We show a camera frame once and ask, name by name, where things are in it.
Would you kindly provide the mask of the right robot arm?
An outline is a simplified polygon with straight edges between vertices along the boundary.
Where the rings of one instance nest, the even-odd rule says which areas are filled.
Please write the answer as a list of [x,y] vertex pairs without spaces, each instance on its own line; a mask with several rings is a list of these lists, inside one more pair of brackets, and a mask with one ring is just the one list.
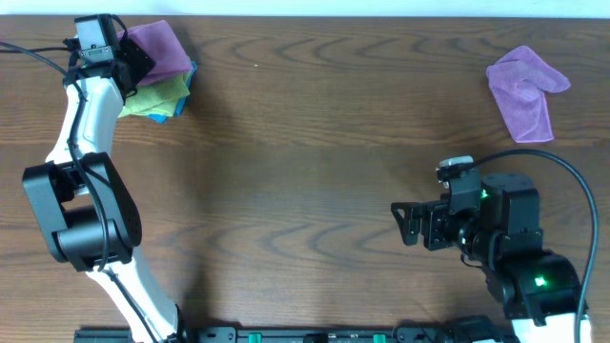
[[429,251],[455,247],[480,269],[517,342],[589,342],[578,312],[581,284],[572,263],[543,246],[539,192],[524,174],[464,171],[430,202],[391,206],[402,241]]

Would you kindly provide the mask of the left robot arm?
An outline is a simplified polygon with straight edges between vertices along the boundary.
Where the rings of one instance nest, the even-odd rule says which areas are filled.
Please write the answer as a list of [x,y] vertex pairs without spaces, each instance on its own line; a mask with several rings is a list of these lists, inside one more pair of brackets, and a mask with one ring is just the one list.
[[129,324],[130,342],[189,342],[179,307],[140,248],[138,209],[111,159],[127,98],[154,62],[131,38],[71,42],[63,71],[68,99],[56,145],[22,183],[51,256],[97,283]]

